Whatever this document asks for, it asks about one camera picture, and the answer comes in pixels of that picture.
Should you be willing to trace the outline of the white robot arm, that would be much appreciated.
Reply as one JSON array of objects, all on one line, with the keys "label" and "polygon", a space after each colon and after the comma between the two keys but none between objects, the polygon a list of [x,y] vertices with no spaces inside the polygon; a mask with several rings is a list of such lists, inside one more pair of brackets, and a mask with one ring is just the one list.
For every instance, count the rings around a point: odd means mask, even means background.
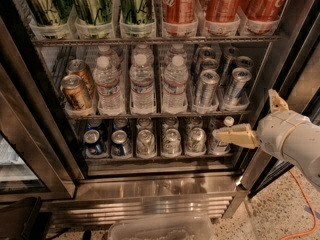
[{"label": "white robot arm", "polygon": [[304,115],[290,110],[274,89],[268,90],[271,112],[258,122],[222,127],[212,132],[221,142],[254,149],[298,167],[306,179],[320,190],[320,127]]}]

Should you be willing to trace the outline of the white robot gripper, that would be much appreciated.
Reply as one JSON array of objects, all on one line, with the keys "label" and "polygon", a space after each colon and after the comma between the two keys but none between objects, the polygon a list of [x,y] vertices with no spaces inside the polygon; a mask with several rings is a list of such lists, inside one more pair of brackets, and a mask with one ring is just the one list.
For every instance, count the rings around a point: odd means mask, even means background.
[{"label": "white robot gripper", "polygon": [[288,110],[287,102],[274,89],[268,90],[270,113],[258,123],[257,133],[249,124],[237,124],[213,131],[224,143],[254,149],[296,166],[315,165],[315,125],[306,116]]}]

